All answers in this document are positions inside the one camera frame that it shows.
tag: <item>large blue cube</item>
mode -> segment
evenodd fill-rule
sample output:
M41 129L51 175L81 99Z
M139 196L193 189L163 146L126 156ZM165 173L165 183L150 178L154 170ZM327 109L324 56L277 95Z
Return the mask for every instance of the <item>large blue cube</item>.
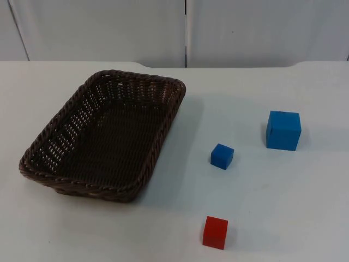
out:
M299 113L271 111L267 148L295 151L301 131Z
M211 164L226 170L233 160L234 149L218 144L211 153Z

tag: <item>wicker basket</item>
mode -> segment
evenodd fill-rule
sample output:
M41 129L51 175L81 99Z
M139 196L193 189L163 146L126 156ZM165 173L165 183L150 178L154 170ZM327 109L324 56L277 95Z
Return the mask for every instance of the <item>wicker basket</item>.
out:
M27 149L20 171L61 194L131 201L149 181L184 95L172 78L95 73Z

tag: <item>wall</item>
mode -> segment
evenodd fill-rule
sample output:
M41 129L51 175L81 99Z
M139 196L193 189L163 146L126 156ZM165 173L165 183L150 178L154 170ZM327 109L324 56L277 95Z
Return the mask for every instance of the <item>wall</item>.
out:
M30 60L185 65L184 0L11 0Z
M348 0L187 0L189 67L345 61Z
M0 61L27 60L7 0L0 0Z

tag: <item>table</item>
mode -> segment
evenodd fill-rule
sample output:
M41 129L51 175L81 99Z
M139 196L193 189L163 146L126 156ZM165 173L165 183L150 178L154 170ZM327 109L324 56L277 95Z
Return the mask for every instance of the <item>table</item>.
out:
M181 79L186 96L153 177L131 204L56 194L19 159L94 72ZM0 62L0 256L6 261L348 261L349 63L287 68L147 68ZM265 147L270 110L300 113L296 152ZM227 171L217 143L235 149ZM224 251L201 245L206 216L229 220Z

